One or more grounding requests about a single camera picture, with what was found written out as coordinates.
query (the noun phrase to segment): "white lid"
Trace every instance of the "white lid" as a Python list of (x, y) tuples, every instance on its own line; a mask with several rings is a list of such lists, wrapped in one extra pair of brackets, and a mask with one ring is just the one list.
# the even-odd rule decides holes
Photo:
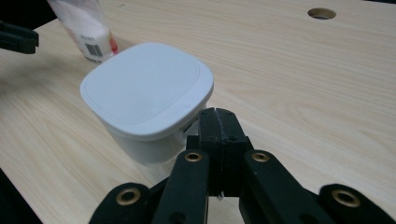
[(124, 50), (93, 69), (80, 86), (96, 116), (138, 140), (159, 139), (181, 128), (212, 91), (206, 65), (160, 43)]

